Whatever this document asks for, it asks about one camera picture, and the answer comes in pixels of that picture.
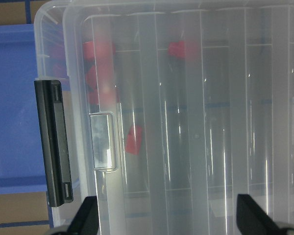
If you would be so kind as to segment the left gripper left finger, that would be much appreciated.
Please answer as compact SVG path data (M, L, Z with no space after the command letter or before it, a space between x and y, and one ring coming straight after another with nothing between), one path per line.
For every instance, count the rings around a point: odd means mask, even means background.
M69 225L67 233L69 235L97 235L98 230L98 200L96 196L88 196Z

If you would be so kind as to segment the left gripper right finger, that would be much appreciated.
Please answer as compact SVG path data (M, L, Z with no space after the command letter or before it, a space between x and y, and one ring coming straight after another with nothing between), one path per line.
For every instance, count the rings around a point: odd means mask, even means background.
M280 235L280 228L249 194L237 195L236 224L242 235Z

